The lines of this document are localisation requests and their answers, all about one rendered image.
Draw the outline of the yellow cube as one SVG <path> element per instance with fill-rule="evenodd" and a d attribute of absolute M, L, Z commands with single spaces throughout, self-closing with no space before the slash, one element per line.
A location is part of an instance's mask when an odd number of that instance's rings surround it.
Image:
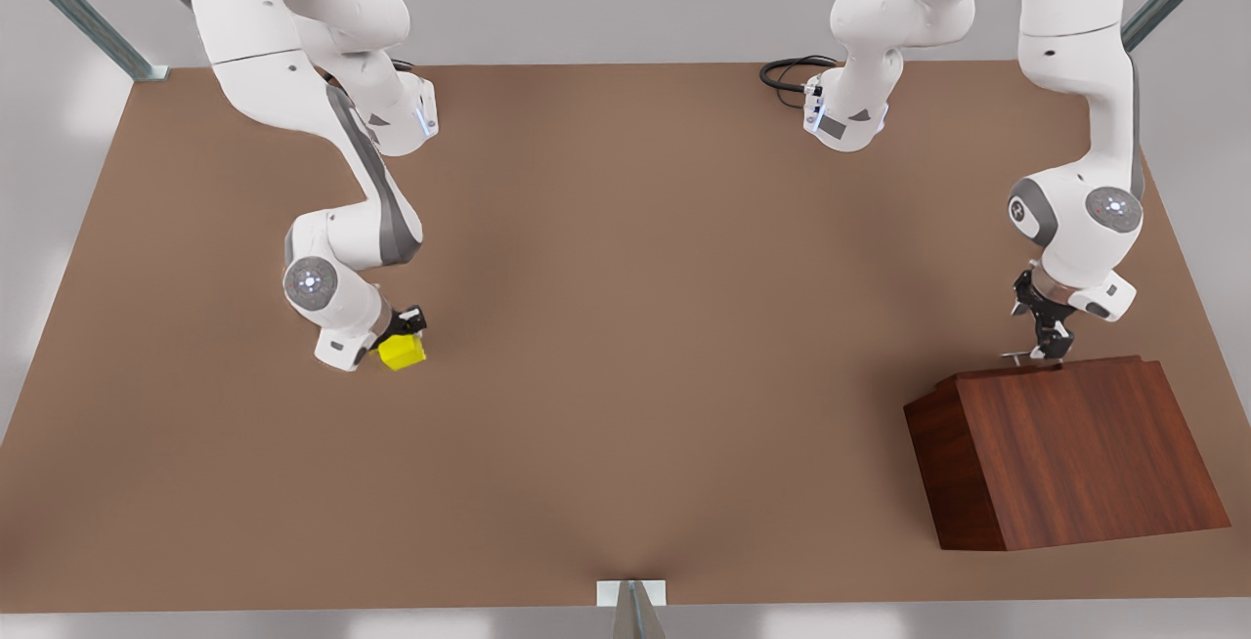
<path fill-rule="evenodd" d="M 380 361 L 393 371 L 404 370 L 427 359 L 420 333 L 393 333 L 379 341 L 377 351 Z"/>

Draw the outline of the brown wooden drawer cabinet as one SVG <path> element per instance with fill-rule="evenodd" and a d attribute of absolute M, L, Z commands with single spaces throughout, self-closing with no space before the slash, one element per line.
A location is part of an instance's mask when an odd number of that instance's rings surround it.
<path fill-rule="evenodd" d="M 1231 524 L 1160 361 L 956 373 L 907 404 L 904 419 L 946 550 Z"/>

